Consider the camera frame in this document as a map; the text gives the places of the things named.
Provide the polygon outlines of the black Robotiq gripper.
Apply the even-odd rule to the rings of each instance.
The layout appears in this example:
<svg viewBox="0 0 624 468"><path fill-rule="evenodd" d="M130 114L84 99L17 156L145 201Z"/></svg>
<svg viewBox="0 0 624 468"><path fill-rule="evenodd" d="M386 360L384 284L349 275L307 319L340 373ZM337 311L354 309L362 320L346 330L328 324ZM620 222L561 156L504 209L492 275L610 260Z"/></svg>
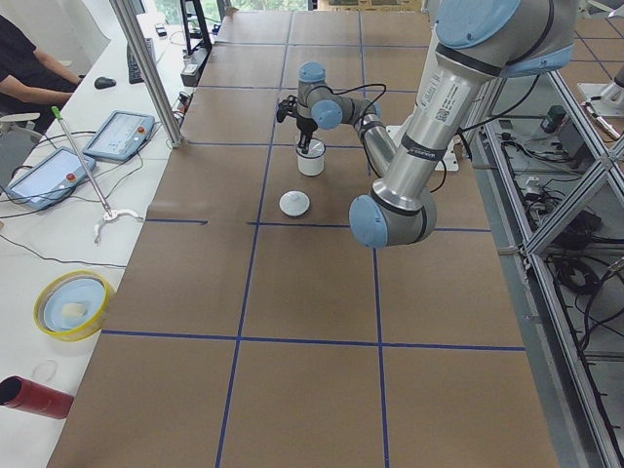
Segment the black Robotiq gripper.
<svg viewBox="0 0 624 468"><path fill-rule="evenodd" d="M310 139L316 131L316 122L312 118L298 116L296 126L300 132L298 150L301 154L308 154Z"/></svg>

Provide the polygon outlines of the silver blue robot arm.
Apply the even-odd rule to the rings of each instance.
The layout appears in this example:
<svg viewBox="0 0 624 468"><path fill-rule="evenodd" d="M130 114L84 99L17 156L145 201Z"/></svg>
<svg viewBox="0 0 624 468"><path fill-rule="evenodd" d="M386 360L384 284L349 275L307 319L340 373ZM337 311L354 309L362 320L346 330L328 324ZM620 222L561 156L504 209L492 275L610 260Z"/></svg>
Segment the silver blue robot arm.
<svg viewBox="0 0 624 468"><path fill-rule="evenodd" d="M366 247L417 243L430 235L437 209L427 182L446 154L484 83L498 77L540 75L571 59L575 1L444 1L435 19L423 91L394 142L374 105L342 97L318 62L299 68L291 102L307 150L317 129L350 125L379 177L349 209L351 231Z"/></svg>

